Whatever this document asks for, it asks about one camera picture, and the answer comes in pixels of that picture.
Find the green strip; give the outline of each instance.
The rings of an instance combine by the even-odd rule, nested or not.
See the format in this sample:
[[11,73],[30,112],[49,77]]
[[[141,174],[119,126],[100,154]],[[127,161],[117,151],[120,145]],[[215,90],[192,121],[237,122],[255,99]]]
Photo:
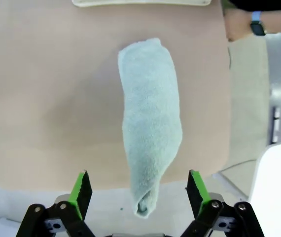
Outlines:
[[79,195],[79,192],[81,189],[82,179],[83,179],[84,174],[85,174],[84,172],[79,174],[77,181],[72,189],[72,192],[70,193],[70,198],[68,199],[68,202],[76,207],[78,216],[80,217],[81,220],[82,220],[82,216],[81,216],[81,213],[79,210],[77,198],[78,198],[78,195]]
[[195,182],[195,185],[198,188],[199,193],[200,193],[200,195],[203,199],[203,201],[201,203],[201,207],[200,207],[200,212],[201,212],[204,205],[207,204],[211,200],[211,197],[210,197],[210,195],[209,195],[209,193],[208,193],[208,191],[205,187],[205,184],[204,184],[203,179],[200,175],[200,172],[191,170],[191,175],[192,175],[192,177],[194,179],[194,182]]

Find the black sleeve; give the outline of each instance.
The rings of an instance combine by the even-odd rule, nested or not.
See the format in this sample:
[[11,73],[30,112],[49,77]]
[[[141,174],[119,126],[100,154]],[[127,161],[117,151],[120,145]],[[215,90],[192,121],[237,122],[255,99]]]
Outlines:
[[230,2],[246,11],[281,10],[281,0],[230,0]]

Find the hand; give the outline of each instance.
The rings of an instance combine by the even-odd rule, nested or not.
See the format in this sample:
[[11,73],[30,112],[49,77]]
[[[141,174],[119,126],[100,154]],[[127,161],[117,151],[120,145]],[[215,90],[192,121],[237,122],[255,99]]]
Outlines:
[[224,18],[226,35],[229,41],[236,41],[252,34],[250,27],[251,12],[240,9],[226,9]]

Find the smartwatch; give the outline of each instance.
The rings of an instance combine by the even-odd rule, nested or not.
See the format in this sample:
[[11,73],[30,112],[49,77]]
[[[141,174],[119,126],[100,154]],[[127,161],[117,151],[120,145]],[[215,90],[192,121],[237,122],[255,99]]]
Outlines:
[[256,36],[265,36],[266,31],[260,20],[261,11],[254,11],[251,16],[251,30]]

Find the person's arm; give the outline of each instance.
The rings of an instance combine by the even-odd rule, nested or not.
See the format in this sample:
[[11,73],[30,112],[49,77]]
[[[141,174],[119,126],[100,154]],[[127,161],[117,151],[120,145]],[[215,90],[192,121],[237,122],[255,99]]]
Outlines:
[[[230,41],[235,41],[252,34],[250,28],[251,15],[252,12],[240,9],[227,9],[225,11],[226,34]],[[261,22],[267,32],[281,32],[281,11],[262,12]]]

